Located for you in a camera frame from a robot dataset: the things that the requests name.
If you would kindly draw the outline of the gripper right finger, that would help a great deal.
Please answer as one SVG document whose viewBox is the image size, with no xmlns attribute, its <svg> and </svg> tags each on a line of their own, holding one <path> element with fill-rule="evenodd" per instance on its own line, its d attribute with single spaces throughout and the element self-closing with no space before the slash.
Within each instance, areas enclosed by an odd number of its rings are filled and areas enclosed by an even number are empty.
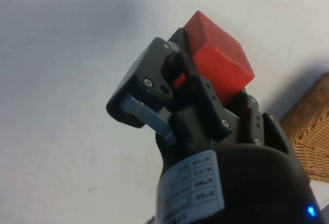
<svg viewBox="0 0 329 224">
<path fill-rule="evenodd" d="M 269 113 L 260 112 L 259 104 L 253 96 L 240 91 L 232 99 L 232 112 L 240 118 L 240 141 L 267 146 L 288 155 L 294 154 L 277 119 Z"/>
</svg>

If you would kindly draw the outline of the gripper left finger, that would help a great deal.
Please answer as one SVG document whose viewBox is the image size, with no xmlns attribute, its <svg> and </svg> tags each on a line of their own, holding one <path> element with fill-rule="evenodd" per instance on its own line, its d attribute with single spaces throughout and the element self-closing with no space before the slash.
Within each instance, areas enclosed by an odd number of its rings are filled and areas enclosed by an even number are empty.
<svg viewBox="0 0 329 224">
<path fill-rule="evenodd" d="M 150 42 L 106 110 L 120 123 L 151 128 L 162 155 L 193 154 L 240 139 L 240 118 L 224 108 L 210 78 L 197 68 L 183 29 L 168 41 Z"/>
</svg>

